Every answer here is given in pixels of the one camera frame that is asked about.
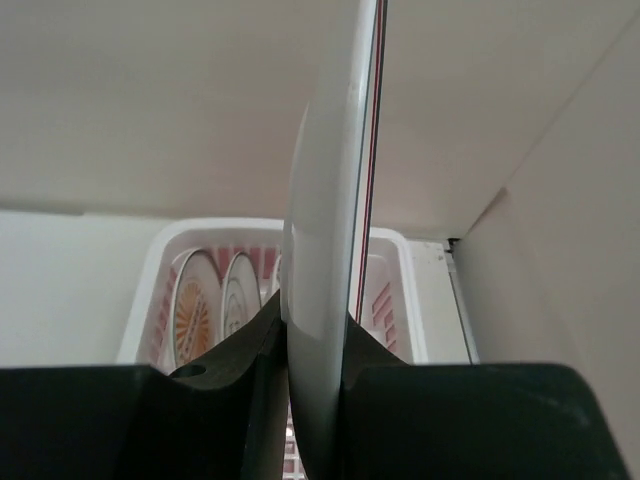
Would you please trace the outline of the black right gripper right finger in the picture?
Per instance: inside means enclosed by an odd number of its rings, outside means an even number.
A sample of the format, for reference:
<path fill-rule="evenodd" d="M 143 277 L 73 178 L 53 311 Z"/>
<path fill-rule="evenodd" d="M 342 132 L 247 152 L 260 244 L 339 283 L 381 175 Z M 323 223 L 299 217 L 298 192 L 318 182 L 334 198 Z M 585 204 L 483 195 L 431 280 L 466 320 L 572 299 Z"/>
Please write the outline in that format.
<path fill-rule="evenodd" d="M 341 479 L 626 479 L 592 389 L 552 363 L 411 365 L 346 327 Z"/>

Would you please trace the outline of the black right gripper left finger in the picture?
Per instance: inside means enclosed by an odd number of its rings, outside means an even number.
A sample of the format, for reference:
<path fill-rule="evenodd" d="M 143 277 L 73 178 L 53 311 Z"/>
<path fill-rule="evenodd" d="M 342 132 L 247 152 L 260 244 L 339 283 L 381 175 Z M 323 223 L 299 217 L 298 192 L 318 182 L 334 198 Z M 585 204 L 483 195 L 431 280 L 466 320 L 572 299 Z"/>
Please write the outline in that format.
<path fill-rule="evenodd" d="M 272 297 L 171 374 L 138 364 L 3 370 L 2 477 L 280 478 L 285 334 Z"/>

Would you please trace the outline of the orange sunburst plate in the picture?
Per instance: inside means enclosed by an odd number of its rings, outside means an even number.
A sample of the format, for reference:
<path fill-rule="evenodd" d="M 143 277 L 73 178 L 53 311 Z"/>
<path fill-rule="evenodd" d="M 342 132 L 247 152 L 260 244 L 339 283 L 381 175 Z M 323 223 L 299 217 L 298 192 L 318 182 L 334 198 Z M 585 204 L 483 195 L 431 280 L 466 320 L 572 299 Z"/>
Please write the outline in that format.
<path fill-rule="evenodd" d="M 366 263 L 386 33 L 386 2 L 338 6 L 298 131 L 281 258 L 291 413 L 310 479 L 339 476 L 343 352 Z"/>
<path fill-rule="evenodd" d="M 169 344 L 176 368 L 200 357 L 219 340 L 222 288 L 211 252 L 192 249 L 178 271 L 170 305 Z"/>

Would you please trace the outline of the white plate grey floral emblem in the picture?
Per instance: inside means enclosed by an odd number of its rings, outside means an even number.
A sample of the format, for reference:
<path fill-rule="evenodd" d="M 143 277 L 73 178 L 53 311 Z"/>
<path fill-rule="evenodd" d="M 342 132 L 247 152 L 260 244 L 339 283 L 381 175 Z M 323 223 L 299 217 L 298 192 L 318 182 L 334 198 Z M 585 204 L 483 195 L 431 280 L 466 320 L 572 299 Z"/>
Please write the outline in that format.
<path fill-rule="evenodd" d="M 226 339 L 249 323 L 262 307 L 258 278 L 246 252 L 231 260 L 223 279 L 221 338 Z"/>

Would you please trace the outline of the green red rimmed plate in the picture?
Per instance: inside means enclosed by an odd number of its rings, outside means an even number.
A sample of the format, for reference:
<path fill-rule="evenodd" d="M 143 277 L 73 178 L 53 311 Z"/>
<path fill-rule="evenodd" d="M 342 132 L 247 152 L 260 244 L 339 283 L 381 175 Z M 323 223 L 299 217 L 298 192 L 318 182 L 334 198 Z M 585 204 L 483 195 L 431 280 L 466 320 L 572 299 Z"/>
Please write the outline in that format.
<path fill-rule="evenodd" d="M 272 274 L 270 277 L 270 294 L 275 295 L 279 289 L 281 284 L 281 262 L 282 256 L 278 255 L 272 270 Z"/>

